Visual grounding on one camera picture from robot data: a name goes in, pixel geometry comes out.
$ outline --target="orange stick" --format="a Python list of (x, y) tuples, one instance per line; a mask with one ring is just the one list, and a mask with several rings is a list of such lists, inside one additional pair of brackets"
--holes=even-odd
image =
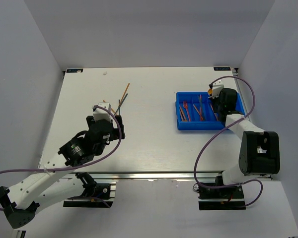
[(181, 108), (180, 105), (179, 105), (179, 108), (180, 108), (180, 112), (181, 112), (182, 115), (183, 115), (184, 121), (187, 121), (187, 118), (185, 117), (185, 114), (184, 114), (184, 112), (183, 112), (183, 110), (182, 110), (182, 108)]
[(182, 115), (181, 111), (180, 111), (180, 117), (181, 117), (181, 121), (184, 121), (184, 118), (183, 118), (183, 115)]
[(218, 119), (218, 116), (216, 115), (216, 113), (214, 112), (214, 110), (213, 110), (213, 106), (212, 106), (212, 104), (210, 103), (210, 106), (211, 106), (211, 109), (212, 109), (212, 112), (214, 113), (214, 115), (215, 115), (215, 118), (217, 119), (217, 120), (219, 120)]
[(201, 103), (201, 106), (200, 106), (200, 119), (204, 120), (203, 117), (202, 117), (202, 103)]
[(199, 112), (199, 110), (197, 109), (197, 107), (193, 104), (193, 107), (194, 107), (194, 109), (197, 111), (197, 113), (199, 114), (199, 116), (200, 116), (200, 120), (204, 120), (203, 119), (203, 117), (201, 116), (201, 112)]
[(130, 85), (130, 83), (128, 83), (128, 85), (127, 85), (127, 87), (126, 87), (126, 89), (125, 89), (125, 92), (124, 92), (124, 94), (123, 94), (123, 96), (122, 96), (122, 98), (121, 98), (121, 100), (120, 100), (120, 104), (118, 105), (118, 107), (120, 107), (120, 105), (121, 105), (121, 103), (122, 103), (122, 101), (123, 101), (123, 99), (124, 99), (124, 97), (125, 97), (125, 94), (126, 94), (128, 88), (129, 88), (129, 85)]

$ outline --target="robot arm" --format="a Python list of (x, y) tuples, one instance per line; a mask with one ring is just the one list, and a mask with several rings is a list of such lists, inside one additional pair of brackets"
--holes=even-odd
[[(224, 88), (221, 80), (210, 85), (209, 95), (214, 112), (218, 113), (219, 121), (224, 126), (244, 117), (241, 112), (235, 110), (237, 92), (234, 89)], [(222, 172), (224, 185), (243, 183), (253, 178), (279, 172), (278, 134), (264, 131), (247, 119), (229, 129), (241, 139), (242, 143), (238, 164)]]
[[(98, 105), (108, 110), (111, 108), (109, 103)], [(122, 119), (120, 116), (116, 116), (116, 119), (124, 139)], [(102, 154), (110, 141), (119, 138), (118, 129), (113, 127), (111, 118), (105, 111), (94, 107), (93, 116), (88, 116), (86, 120), (88, 131), (79, 132), (43, 166), (45, 170), (68, 170), (32, 174), (9, 188), (0, 187), (0, 204), (13, 228), (26, 225), (38, 212), (56, 202), (73, 196), (93, 196), (96, 182), (88, 173), (78, 173), (74, 179), (52, 186), (66, 174), (72, 173), (74, 169), (71, 168), (92, 161), (95, 155)]]

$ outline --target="blue plastic container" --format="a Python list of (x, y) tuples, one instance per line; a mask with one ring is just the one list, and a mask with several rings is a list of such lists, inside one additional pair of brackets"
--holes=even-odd
[[(193, 105), (200, 109), (199, 96), (202, 95), (202, 107), (203, 107), (203, 118), (204, 121), (200, 121), (199, 114), (194, 109)], [(212, 108), (210, 106), (209, 95), (207, 92), (178, 92), (175, 102), (175, 109), (177, 113), (177, 126), (178, 130), (221, 130), (224, 128), (223, 124), (220, 121), (217, 121)], [(191, 121), (188, 121), (188, 116), (185, 108), (183, 107), (183, 101), (187, 102), (188, 111)], [(180, 109), (181, 106), (187, 122), (181, 121)], [(236, 103), (236, 110), (242, 112), (245, 115), (243, 104), (241, 98), (238, 94), (238, 99)]]

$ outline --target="white backdrop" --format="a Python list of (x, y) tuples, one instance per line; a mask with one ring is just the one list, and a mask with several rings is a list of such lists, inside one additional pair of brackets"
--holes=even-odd
[[(62, 72), (22, 0), (0, 0), (0, 170), (36, 168)], [(0, 176), (11, 186), (27, 173)], [(12, 228), (0, 212), (0, 238)]]
[[(298, 0), (276, 1), (240, 75), (254, 87), (253, 121), (279, 134), (281, 180), (298, 226)], [(251, 99), (244, 98), (250, 105)]]
[(25, 0), (61, 69), (237, 67), (273, 0)]

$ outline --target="white tabletop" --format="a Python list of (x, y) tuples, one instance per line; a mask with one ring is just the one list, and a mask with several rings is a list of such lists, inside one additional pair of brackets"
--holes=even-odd
[[(26, 238), (287, 238), (298, 236), (280, 182), (265, 181), (246, 210), (199, 211), (193, 181), (123, 180), (110, 209), (57, 203), (22, 227)], [(259, 184), (243, 186), (246, 203)]]
[[(108, 159), (83, 168), (87, 172), (192, 171), (202, 146), (214, 131), (178, 131), (176, 93), (205, 92), (216, 78), (231, 71), (212, 67), (86, 68), (66, 73), (41, 165), (79, 131), (87, 130), (85, 118), (102, 100), (117, 109), (128, 83), (128, 97), (121, 107), (126, 139)], [(236, 89), (235, 80), (223, 80)], [(107, 154), (117, 142), (107, 146)], [(202, 155), (198, 170), (220, 171), (238, 162), (240, 140), (232, 132), (220, 135)]]

